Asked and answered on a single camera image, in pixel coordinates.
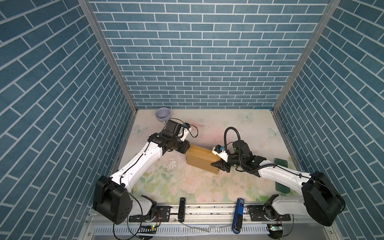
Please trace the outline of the brown cardboard paper box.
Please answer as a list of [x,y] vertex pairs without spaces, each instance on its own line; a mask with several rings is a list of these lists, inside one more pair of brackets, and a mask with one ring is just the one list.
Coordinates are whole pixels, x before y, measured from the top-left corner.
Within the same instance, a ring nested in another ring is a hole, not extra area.
[[190,148],[187,150],[185,155],[188,165],[211,172],[213,174],[219,173],[219,169],[213,167],[211,164],[221,160],[221,158],[217,155],[214,155],[211,150],[195,145],[190,145]]

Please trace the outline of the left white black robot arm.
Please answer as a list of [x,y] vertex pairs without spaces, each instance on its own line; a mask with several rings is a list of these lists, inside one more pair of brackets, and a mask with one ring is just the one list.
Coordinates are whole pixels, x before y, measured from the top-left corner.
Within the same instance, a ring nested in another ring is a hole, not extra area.
[[185,154],[190,148],[187,136],[189,123],[168,120],[165,127],[149,136],[147,143],[124,167],[109,177],[101,176],[95,185],[93,209],[116,225],[130,216],[140,222],[155,217],[157,202],[149,197],[132,195],[134,185],[146,170],[165,153],[176,151]]

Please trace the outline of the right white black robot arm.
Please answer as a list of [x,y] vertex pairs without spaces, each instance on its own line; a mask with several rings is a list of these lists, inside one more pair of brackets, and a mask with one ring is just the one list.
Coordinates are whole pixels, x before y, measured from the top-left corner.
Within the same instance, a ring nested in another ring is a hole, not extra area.
[[254,155],[240,136],[233,142],[234,151],[227,145],[213,147],[212,153],[220,160],[212,163],[222,171],[240,167],[241,172],[280,183],[298,193],[297,196],[272,195],[263,206],[266,219],[275,221],[283,215],[309,216],[317,223],[330,227],[346,202],[328,177],[321,172],[303,173],[278,165],[264,157]]

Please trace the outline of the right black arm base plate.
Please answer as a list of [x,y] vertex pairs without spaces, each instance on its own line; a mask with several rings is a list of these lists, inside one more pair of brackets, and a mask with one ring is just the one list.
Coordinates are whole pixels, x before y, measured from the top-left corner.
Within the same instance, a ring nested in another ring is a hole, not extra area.
[[249,205],[247,206],[247,211],[250,214],[251,220],[253,222],[260,221],[291,221],[290,215],[279,215],[272,207],[264,205]]

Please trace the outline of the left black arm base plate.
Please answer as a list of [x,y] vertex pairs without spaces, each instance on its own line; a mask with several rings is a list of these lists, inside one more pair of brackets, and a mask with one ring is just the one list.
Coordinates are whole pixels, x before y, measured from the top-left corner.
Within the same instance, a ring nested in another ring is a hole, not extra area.
[[130,223],[139,223],[139,222],[155,222],[156,217],[161,218],[161,222],[169,222],[171,214],[171,206],[157,206],[155,210],[155,215],[153,217],[143,217],[141,215],[131,215],[129,216]]

